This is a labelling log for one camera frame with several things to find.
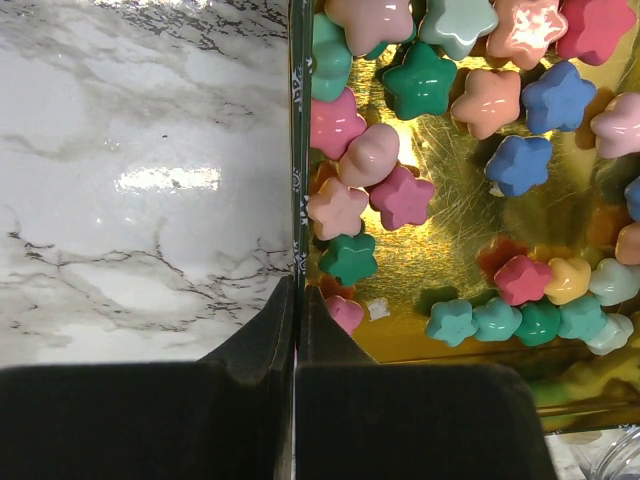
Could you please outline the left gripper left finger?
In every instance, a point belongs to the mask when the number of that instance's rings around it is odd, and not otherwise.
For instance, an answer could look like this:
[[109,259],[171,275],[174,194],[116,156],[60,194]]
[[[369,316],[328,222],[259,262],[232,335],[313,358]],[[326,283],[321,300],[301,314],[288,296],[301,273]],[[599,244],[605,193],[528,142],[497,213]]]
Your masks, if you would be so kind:
[[1,372],[5,479],[286,479],[294,283],[201,359]]

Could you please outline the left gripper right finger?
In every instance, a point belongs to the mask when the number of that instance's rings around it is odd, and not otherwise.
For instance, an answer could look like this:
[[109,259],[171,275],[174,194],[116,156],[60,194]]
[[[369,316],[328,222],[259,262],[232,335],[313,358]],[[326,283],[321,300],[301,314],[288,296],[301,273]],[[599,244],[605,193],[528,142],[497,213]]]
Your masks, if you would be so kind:
[[552,479],[532,395],[496,364],[379,364],[306,290],[295,377],[300,479]]

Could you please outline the tin of star candies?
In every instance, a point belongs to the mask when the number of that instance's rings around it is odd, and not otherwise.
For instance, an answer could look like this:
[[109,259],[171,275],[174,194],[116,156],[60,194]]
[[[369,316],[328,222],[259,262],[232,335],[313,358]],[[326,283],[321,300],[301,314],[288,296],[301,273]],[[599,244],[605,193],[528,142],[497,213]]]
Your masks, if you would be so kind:
[[[318,267],[326,244],[315,239],[307,204],[316,186],[337,170],[337,162],[310,146],[313,17],[324,13],[324,1],[288,3],[292,203],[299,205],[293,214],[294,271],[302,295],[305,287],[320,287],[329,278]],[[578,339],[556,337],[529,347],[517,337],[502,342],[468,338],[451,348],[426,335],[432,298],[457,297],[476,307],[498,296],[493,275],[508,254],[527,254],[541,263],[580,258],[592,270],[605,258],[615,259],[619,232],[634,223],[623,192],[639,176],[639,152],[599,157],[589,123],[617,95],[639,93],[639,1],[627,3],[636,25],[621,36],[606,63],[567,59],[595,85],[595,98],[577,131],[541,135],[553,145],[548,181],[515,198],[499,196],[484,170],[505,137],[533,136],[524,108],[520,119],[480,141],[448,112],[402,121],[391,110],[392,97],[380,77],[401,64],[410,47],[390,45],[375,60],[353,60],[346,86],[367,127],[377,122],[393,126],[399,162],[419,170],[436,188],[422,226],[389,232],[369,206],[361,215],[365,233],[375,238],[378,270],[349,288],[355,288],[354,300],[364,310],[355,339],[375,360],[509,366],[530,385],[544,428],[554,433],[639,425],[639,292],[601,307],[603,313],[626,316],[635,329],[624,346],[606,356],[594,355]]]

